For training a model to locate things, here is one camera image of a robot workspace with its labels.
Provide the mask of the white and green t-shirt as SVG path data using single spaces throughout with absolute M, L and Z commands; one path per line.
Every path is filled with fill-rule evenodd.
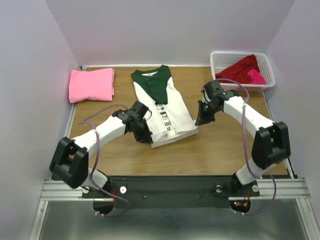
M 135 70 L 131 77 L 138 101 L 151 111 L 146 122 L 152 132 L 152 148 L 183 140 L 199 132 L 181 93 L 175 88 L 167 65 L 153 70 Z

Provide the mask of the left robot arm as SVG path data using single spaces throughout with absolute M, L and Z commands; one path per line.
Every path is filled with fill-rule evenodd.
M 146 113 L 152 111 L 136 101 L 131 108 L 115 111 L 98 126 L 88 119 L 82 121 L 81 124 L 88 124 L 92 129 L 72 139 L 60 139 L 49 170 L 72 189 L 89 187 L 100 197 L 108 196 L 111 184 L 108 177 L 97 170 L 100 148 L 126 133 L 133 133 L 139 143 L 151 143 L 152 133 L 145 119 Z

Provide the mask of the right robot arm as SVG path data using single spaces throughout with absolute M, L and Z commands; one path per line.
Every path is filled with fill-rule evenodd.
M 232 175 L 230 182 L 231 192 L 242 195 L 248 184 L 290 157 L 288 126 L 264 117 L 248 105 L 248 98 L 234 90 L 224 90 L 218 80 L 205 84 L 201 92 L 196 126 L 215 121 L 218 112 L 231 116 L 242 126 L 245 165 Z

